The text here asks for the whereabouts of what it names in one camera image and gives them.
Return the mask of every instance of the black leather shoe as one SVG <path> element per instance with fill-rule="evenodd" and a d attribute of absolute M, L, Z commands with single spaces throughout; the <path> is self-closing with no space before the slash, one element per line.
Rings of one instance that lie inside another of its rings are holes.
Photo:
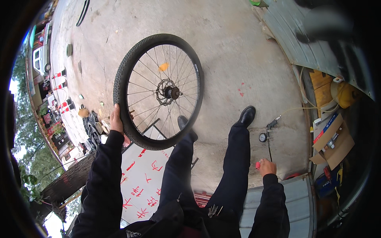
<path fill-rule="evenodd" d="M 247 128 L 253 122 L 254 117 L 255 117 L 255 107 L 248 106 L 242 111 L 239 117 L 239 120 L 236 123 L 241 122 Z"/>
<path fill-rule="evenodd" d="M 188 119 L 185 116 L 181 115 L 177 118 L 177 124 L 179 125 L 180 130 L 183 130 L 185 126 L 187 125 L 187 123 L 188 123 Z M 189 134 L 193 142 L 197 141 L 197 139 L 199 138 L 193 129 L 189 131 Z"/>

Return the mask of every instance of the white truck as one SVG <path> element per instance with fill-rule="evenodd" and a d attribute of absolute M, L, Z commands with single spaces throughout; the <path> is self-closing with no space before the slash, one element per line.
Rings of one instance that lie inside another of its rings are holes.
<path fill-rule="evenodd" d="M 33 51 L 33 68 L 42 76 L 47 76 L 50 71 L 49 37 L 51 34 L 50 23 L 45 26 L 43 45 Z"/>

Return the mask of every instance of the black rubber strip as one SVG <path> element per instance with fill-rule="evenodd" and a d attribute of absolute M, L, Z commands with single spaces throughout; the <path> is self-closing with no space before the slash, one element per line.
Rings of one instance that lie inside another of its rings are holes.
<path fill-rule="evenodd" d="M 79 26 L 82 23 L 83 19 L 85 18 L 87 9 L 89 8 L 89 4 L 90 0 L 85 0 L 85 4 L 83 5 L 81 15 L 79 16 L 78 22 L 75 26 Z"/>

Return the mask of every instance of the man's left hand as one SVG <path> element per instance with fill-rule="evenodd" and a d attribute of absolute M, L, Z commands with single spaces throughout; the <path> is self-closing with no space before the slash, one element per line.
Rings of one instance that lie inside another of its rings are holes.
<path fill-rule="evenodd" d="M 123 123 L 120 120 L 120 107 L 119 104 L 115 103 L 114 105 L 114 111 L 110 115 L 110 124 L 111 124 L 111 129 L 114 131 L 120 132 L 124 136 L 124 143 L 123 146 L 127 147 L 129 144 L 131 144 L 130 139 L 124 134 L 123 131 Z"/>

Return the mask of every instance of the bicycle wheel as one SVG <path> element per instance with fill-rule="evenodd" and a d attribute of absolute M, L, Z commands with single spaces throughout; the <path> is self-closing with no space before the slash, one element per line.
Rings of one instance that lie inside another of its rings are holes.
<path fill-rule="evenodd" d="M 163 150 L 189 132 L 203 91 L 204 74 L 192 47 L 175 35 L 157 34 L 139 41 L 124 57 L 115 77 L 114 103 L 120 105 L 131 142 Z M 189 119 L 183 130 L 177 124 L 180 115 Z"/>

